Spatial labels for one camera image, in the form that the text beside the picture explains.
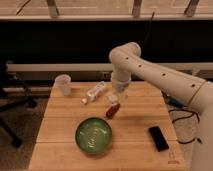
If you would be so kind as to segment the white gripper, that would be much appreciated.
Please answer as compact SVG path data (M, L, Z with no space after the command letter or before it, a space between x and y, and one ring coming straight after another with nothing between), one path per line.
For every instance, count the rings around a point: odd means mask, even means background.
M130 84L130 78L127 76L119 77L115 73L111 74L111 83L113 94L118 97L119 102L124 102L127 98L127 88Z

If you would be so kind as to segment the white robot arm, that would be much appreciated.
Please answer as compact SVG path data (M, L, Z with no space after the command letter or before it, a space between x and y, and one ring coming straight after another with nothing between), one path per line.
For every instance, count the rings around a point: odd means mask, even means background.
M140 55L141 48L135 42L110 51L113 88L119 93L125 91L134 74L195 110L200 122L190 171L213 171L213 82L148 62Z

